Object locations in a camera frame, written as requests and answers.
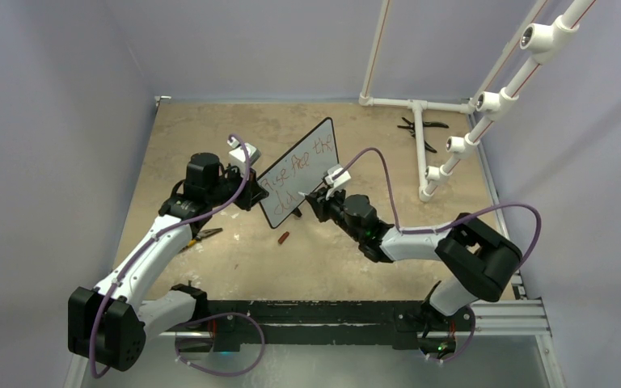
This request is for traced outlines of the small black-framed whiteboard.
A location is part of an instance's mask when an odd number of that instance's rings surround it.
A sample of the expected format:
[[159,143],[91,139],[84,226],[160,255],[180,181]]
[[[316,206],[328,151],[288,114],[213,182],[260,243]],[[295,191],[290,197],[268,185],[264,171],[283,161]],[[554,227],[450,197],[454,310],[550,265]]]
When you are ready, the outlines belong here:
[[332,118],[319,122],[258,177],[269,196],[260,202],[268,225],[276,229],[313,192],[327,170],[339,164]]

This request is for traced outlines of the red marker cap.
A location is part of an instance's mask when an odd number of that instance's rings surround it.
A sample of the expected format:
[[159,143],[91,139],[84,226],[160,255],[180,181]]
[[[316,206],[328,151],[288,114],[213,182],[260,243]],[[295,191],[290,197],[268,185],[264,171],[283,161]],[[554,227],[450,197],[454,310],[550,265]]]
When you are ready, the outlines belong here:
[[283,235],[277,240],[277,243],[279,245],[282,245],[285,242],[285,240],[289,237],[289,235],[290,235],[289,231],[284,232]]

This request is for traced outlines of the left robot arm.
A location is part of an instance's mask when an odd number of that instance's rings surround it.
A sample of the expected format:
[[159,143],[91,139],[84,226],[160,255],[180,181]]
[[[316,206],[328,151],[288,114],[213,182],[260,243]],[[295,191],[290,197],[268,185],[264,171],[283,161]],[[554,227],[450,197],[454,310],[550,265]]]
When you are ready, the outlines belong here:
[[78,287],[68,300],[67,346],[106,369],[126,371],[148,340],[173,327],[200,330],[211,320],[205,291],[185,284],[147,301],[145,296],[167,265],[228,205],[249,210],[263,197],[253,164],[253,145],[232,150],[223,165],[216,154],[194,154],[138,245],[93,288]]

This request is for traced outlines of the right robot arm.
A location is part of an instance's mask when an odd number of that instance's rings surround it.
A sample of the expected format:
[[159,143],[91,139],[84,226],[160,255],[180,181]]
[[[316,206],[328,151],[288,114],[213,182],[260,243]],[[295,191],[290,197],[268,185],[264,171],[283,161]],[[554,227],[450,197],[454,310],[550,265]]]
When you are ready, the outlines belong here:
[[320,188],[306,195],[306,201],[320,222],[332,221],[375,263],[406,259],[444,263],[451,278],[434,286],[421,308],[424,323],[433,329],[444,327],[472,302],[499,301],[522,261],[515,244],[470,213],[430,229],[399,229],[381,220],[365,195]]

